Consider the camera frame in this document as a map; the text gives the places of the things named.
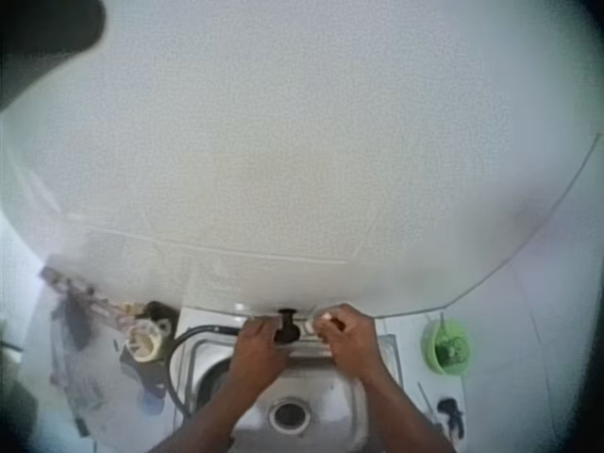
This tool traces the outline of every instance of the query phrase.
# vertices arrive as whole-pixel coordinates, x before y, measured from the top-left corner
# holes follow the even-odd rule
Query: stainless steel sink
[[[185,348],[179,393],[191,412],[220,387],[234,338],[206,335]],[[386,366],[400,383],[394,336],[379,338]],[[231,451],[379,451],[361,384],[340,373],[329,349],[313,339],[289,346],[290,361],[233,430]]]

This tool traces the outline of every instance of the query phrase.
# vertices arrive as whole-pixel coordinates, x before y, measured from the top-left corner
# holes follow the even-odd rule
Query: faucet
[[[281,328],[275,334],[275,343],[290,344],[300,339],[300,327],[294,324],[294,309],[281,309]]]

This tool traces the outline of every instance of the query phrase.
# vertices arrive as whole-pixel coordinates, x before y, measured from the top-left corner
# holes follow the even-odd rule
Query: sink drain
[[[287,398],[278,401],[269,412],[271,426],[282,434],[295,435],[310,423],[310,410],[304,401]]]

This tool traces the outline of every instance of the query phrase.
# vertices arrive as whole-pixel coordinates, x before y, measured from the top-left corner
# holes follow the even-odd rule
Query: green plastic container
[[[431,322],[422,339],[424,359],[439,375],[463,376],[470,366],[471,349],[467,331],[455,321]]]

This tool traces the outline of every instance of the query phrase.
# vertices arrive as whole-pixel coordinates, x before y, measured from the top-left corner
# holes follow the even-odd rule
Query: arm
[[[227,452],[235,424],[287,364],[287,351],[273,341],[278,327],[278,318],[247,321],[225,383],[210,403],[150,453]]]
[[[329,344],[338,367],[361,381],[386,451],[454,453],[453,446],[390,376],[379,354],[374,320],[348,305],[328,312],[332,319],[318,318],[314,326]]]

